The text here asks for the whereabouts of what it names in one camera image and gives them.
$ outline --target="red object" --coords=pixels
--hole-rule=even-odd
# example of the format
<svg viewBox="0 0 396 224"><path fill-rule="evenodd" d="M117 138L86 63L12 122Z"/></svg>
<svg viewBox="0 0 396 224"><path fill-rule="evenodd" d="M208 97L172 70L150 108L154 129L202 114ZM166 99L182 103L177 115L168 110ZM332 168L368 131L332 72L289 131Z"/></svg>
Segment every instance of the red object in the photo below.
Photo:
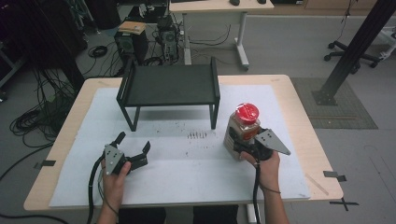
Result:
<svg viewBox="0 0 396 224"><path fill-rule="evenodd" d="M237 106L235 110L236 118L244 125L254 124L259 114L259 109L250 103L243 103Z"/></svg>

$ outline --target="white paper sheet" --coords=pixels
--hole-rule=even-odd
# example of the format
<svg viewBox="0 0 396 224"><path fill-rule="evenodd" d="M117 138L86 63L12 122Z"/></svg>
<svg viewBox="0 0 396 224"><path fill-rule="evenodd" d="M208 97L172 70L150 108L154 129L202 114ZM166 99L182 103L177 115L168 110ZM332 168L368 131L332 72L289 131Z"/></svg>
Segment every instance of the white paper sheet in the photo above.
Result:
<svg viewBox="0 0 396 224"><path fill-rule="evenodd" d="M263 128L271 128L291 151L280 154L282 198L309 198L309 190L290 141L271 86L220 85L216 130L210 129L208 105L141 107L136 132L131 132L116 102L118 89L99 89L83 120L50 201L52 207L88 205L88 181L94 162L120 132L126 156L142 152L151 143L148 165L126 178L124 204L164 205L192 203L248 203L255 170L247 161L235 161L223 146L228 118L241 103L260 110ZM134 110L128 109L133 118ZM101 204L96 180L93 198Z"/></svg>

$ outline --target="floor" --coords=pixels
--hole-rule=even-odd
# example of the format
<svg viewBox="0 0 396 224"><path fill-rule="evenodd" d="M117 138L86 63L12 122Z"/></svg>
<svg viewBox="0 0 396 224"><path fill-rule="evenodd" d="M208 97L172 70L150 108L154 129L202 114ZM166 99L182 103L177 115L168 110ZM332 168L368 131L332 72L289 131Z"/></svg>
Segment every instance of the floor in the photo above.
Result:
<svg viewBox="0 0 396 224"><path fill-rule="evenodd" d="M238 65L239 58L234 50L233 38L237 26L231 26L230 37L215 47L193 45L193 63L208 63L210 56L218 59L220 75L286 74L290 77L327 77L337 64L337 59L323 61L323 56L334 49L327 49L341 34L343 23L340 17L264 17L249 16L245 31L244 46L250 62L248 71ZM364 18L350 17L340 41L348 43L359 29ZM395 18L389 21L394 25ZM225 35L227 26L190 27L191 39L216 39ZM113 41L109 32L87 33L89 48L107 45ZM379 55L388 48L379 39L367 50ZM111 56L97 60L94 68L85 77L103 74L111 64ZM82 73L93 65L87 52L77 57ZM114 63L115 74L120 63ZM366 110L372 116L377 130L325 130L315 129L320 143L328 156L334 171L346 177L341 182L347 203L358 203L346 208L329 202L287 202L285 203L290 223L396 223L396 55L393 54L376 68L362 62L361 69L346 79ZM29 108L37 104L36 83L29 66L14 76L2 88L8 100L0 104L0 173L15 161L32 152L21 137L9 131L8 125ZM30 133L26 142L33 145L46 143L40 132ZM49 150L45 149L17 165L0 183L0 213L4 215L49 215L67 220L69 223L84 223L88 210L63 210L32 213L23 209L23 203L34 184L39 170L35 165L43 161ZM191 207L167 208L167 223L191 223ZM57 223L44 218L8 219L9 223ZM247 223L245 206L240 206L240 224Z"/></svg>

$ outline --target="table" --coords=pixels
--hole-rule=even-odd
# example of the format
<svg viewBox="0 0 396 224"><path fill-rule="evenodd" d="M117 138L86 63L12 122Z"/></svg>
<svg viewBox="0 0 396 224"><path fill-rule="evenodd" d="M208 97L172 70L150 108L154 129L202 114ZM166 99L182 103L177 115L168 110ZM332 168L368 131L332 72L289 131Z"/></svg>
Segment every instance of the table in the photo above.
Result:
<svg viewBox="0 0 396 224"><path fill-rule="evenodd" d="M207 0L185 3L170 3L169 10L181 13L184 23L184 63L191 64L189 27L195 24L240 24L236 48L242 65L248 69L248 57L242 45L248 11L262 11L274 8L270 0L259 4L257 0L241 0L239 6L231 5L229 0Z"/></svg>
<svg viewBox="0 0 396 224"><path fill-rule="evenodd" d="M64 160L74 143L81 122L90 108L95 91L98 88L115 88L120 83L121 78L86 80L47 157L47 160L56 162L54 166L42 167L24 203L26 210L52 209L49 207L50 199L56 188ZM289 77L285 75L219 76L219 83L271 85L304 171L305 180L311 193L309 200L335 200L343 197L343 191L336 178L328 178L323 175L323 171L331 171L332 167Z"/></svg>

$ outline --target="small black marks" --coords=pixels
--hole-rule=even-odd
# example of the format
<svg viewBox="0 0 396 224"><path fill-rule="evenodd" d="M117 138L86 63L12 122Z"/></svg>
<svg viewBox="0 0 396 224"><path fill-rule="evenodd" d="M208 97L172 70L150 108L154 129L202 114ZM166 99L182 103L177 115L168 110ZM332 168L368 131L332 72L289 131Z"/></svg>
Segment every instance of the small black marks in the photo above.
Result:
<svg viewBox="0 0 396 224"><path fill-rule="evenodd" d="M198 138L206 138L207 133L204 131L195 131L195 132L190 132L189 135L187 135L187 138L190 139L198 139Z"/></svg>

